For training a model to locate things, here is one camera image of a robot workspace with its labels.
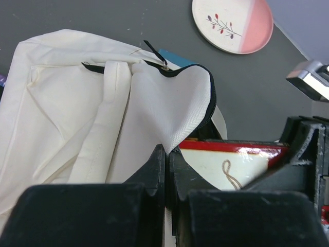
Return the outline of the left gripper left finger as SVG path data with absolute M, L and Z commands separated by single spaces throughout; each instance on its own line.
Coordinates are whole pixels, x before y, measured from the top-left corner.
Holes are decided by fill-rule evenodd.
M 166 153 L 121 184 L 38 185 L 19 197 L 1 246 L 163 246 Z

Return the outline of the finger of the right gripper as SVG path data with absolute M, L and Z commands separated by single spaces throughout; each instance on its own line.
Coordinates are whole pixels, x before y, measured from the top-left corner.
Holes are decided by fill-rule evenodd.
M 289 145 L 288 152 L 245 190 L 297 191 L 315 206 L 327 205 L 328 119 L 289 117 L 280 142 Z

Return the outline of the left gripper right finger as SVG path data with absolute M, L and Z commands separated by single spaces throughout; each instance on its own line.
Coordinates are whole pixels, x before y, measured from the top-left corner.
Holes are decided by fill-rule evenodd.
M 168 188 L 177 246 L 328 246 L 302 193 L 220 191 L 179 151 L 168 157 Z

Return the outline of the red cream book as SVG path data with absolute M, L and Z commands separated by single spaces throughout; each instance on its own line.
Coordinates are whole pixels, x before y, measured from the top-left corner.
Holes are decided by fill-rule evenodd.
M 184 140 L 185 161 L 220 190 L 240 190 L 270 168 L 289 150 L 282 143 Z

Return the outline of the cream canvas backpack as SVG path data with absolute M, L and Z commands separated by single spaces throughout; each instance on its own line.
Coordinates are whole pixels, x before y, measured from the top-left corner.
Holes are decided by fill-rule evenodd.
M 1 234 L 32 186 L 121 184 L 166 153 L 163 246 L 175 246 L 167 161 L 217 110 L 214 78 L 96 34 L 63 29 L 18 43 L 1 97 Z

